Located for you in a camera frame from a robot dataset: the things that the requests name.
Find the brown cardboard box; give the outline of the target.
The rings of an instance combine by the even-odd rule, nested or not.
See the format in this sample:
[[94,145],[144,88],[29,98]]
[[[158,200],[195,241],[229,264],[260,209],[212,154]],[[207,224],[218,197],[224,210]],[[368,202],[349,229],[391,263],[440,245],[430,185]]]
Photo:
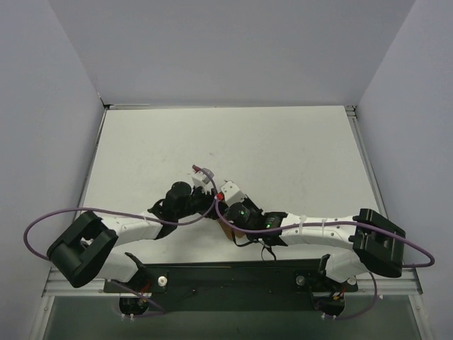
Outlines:
[[240,232],[238,230],[232,229],[230,226],[228,226],[225,222],[222,220],[218,219],[217,220],[219,226],[221,227],[223,233],[225,236],[232,242],[234,242],[237,239],[241,239],[244,237],[244,233]]

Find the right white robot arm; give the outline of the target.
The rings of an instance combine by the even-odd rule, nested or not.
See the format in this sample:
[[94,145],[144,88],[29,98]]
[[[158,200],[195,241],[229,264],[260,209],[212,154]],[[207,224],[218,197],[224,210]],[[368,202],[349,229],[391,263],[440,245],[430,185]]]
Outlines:
[[316,245],[336,249],[322,257],[320,275],[344,283],[370,272],[398,278],[403,269],[406,233],[378,212],[363,208],[357,215],[314,218],[285,212],[263,212],[249,199],[220,210],[222,222],[265,248]]

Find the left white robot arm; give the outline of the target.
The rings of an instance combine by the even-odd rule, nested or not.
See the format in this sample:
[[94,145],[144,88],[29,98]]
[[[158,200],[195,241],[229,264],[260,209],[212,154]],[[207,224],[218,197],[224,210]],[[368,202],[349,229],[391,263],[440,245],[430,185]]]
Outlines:
[[214,189],[176,182],[166,196],[134,217],[100,217],[82,213],[50,245],[47,257],[72,287],[80,288],[94,278],[120,281],[129,291],[141,289],[144,266],[137,257],[120,252],[123,244],[167,237],[193,215],[211,218]]

